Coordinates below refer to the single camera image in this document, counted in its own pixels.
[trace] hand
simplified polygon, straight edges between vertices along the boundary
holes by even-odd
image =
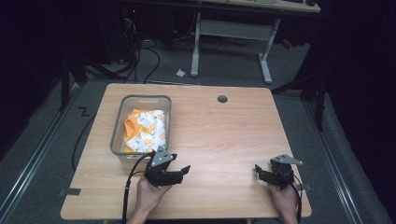
[[[127,223],[145,223],[149,214],[158,206],[163,195],[170,188],[172,188],[172,185],[156,188],[142,175],[137,182],[136,206],[134,207],[132,214],[129,216]]]
[[[268,184],[271,190],[276,211],[285,224],[296,224],[297,222],[297,201],[298,196],[291,185],[280,190],[279,186]]]

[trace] hole in table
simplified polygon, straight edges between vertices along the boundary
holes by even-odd
[[[220,95],[220,96],[218,96],[218,101],[219,101],[220,103],[227,103],[228,98],[227,98],[227,96],[225,96],[225,95]]]

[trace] gray floor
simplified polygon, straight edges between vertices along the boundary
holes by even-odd
[[[243,43],[241,40],[230,40]],[[200,75],[190,77],[192,45],[190,40],[177,42],[172,48],[161,44],[151,48],[160,56],[160,64],[149,77],[148,83],[183,83],[193,85],[264,87],[274,89],[294,79],[301,62],[309,50],[309,46],[298,46],[285,49],[280,45],[273,45],[268,63],[273,76],[273,83],[263,82],[262,71],[258,63],[256,49],[260,43],[253,42],[238,46],[235,44],[207,43],[202,45]],[[154,46],[154,42],[145,42],[146,47]],[[150,50],[141,50],[140,63],[137,66],[138,82],[141,83],[157,64],[157,56]],[[107,65],[110,69],[118,69],[122,65]],[[181,69],[186,72],[184,77],[178,77],[176,72]],[[103,220],[62,220],[60,211],[64,196],[62,189],[67,189],[73,178],[72,155],[76,149],[75,162],[84,147],[89,129],[85,126],[97,111],[106,85],[119,82],[106,77],[90,76],[86,85],[75,87],[73,101],[65,114],[58,113],[61,105],[61,87],[57,85],[46,101],[30,118],[29,125],[15,143],[7,156],[0,163],[0,201],[3,203],[1,216],[7,223],[103,223]],[[370,181],[365,176],[359,162],[345,139],[344,133],[332,109],[331,99],[326,98],[326,109],[323,117],[324,132],[319,133],[312,123],[310,115],[312,103],[301,102],[298,91],[286,91],[275,95],[276,106],[282,119],[290,147],[295,158],[304,162],[299,171],[305,184],[311,189],[307,192],[312,207],[312,215],[305,217],[302,223],[391,223],[387,212],[376,198]],[[56,132],[47,136],[46,132],[56,118]],[[334,167],[324,149],[327,147],[335,160],[336,171],[342,175],[347,186],[348,195],[356,210],[352,211],[340,198],[342,192],[337,187],[337,179],[332,173]],[[32,167],[29,160],[36,155],[38,148],[44,148],[42,157],[30,170],[32,179],[26,182],[26,189],[22,189],[21,197],[16,197],[7,215],[5,204],[9,202],[8,194],[12,192],[25,167]],[[192,223],[182,220],[177,223]],[[214,223],[230,223],[230,220],[215,220]],[[256,219],[256,224],[279,223],[275,219]]]

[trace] desk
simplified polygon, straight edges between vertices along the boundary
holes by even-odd
[[[125,95],[163,94],[172,99],[169,171],[191,165],[180,185],[168,191],[149,218],[277,217],[267,185],[254,164],[292,156],[272,93],[264,88],[110,84],[106,88],[71,189],[61,211],[65,219],[121,219],[123,187],[132,169],[110,148],[120,102]],[[218,101],[219,95],[228,98]],[[144,170],[140,164],[136,170]],[[295,174],[300,177],[293,165]],[[128,215],[134,208],[134,176]],[[305,194],[302,216],[311,214]]]
[[[308,6],[306,3],[292,3],[280,0],[274,0],[272,4],[256,3],[248,0],[203,0],[204,3],[218,3],[226,5],[238,5],[244,7],[261,7],[271,8],[277,10],[289,10],[299,12],[320,12],[320,7],[314,5],[313,7]],[[198,76],[199,67],[199,41],[200,35],[219,35],[225,37],[245,38],[266,41],[262,53],[259,53],[259,61],[262,67],[262,75],[264,81],[267,84],[272,83],[270,71],[268,69],[267,57],[270,52],[271,46],[274,42],[277,28],[279,26],[280,19],[275,19],[274,24],[271,25],[259,25],[259,24],[247,24],[239,22],[227,22],[227,21],[212,21],[212,20],[201,20],[201,13],[197,13],[197,20],[195,26],[195,43],[194,50],[192,53],[191,62],[191,76]]]

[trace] forearm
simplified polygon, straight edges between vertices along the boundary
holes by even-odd
[[[284,224],[298,224],[296,216],[280,216]]]
[[[129,216],[127,224],[144,224],[149,216],[147,211],[134,210]]]

